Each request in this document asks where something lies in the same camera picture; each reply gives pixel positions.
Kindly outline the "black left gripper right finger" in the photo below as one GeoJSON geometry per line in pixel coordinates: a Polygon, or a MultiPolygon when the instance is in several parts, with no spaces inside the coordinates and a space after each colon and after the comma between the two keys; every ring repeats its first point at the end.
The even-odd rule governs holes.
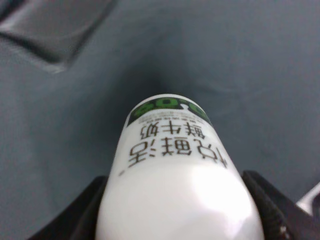
{"type": "Polygon", "coordinates": [[[242,179],[257,206],[266,240],[320,238],[320,221],[308,215],[258,172],[245,170],[242,179]]]}

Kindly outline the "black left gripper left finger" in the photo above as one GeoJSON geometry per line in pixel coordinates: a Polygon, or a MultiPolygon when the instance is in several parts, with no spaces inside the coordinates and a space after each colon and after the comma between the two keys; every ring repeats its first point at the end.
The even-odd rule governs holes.
{"type": "Polygon", "coordinates": [[[30,240],[94,240],[106,176],[96,177],[58,216],[30,240]]]}

